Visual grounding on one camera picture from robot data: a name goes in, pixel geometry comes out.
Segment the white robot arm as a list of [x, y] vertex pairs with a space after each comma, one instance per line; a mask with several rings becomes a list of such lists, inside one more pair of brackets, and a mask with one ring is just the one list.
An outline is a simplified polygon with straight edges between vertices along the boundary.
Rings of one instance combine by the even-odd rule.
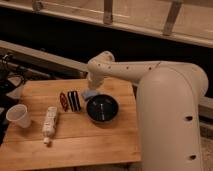
[[203, 171], [198, 105], [208, 78], [201, 67], [170, 61], [117, 62], [105, 51], [90, 59], [87, 68], [91, 89], [106, 76], [137, 86], [143, 171]]

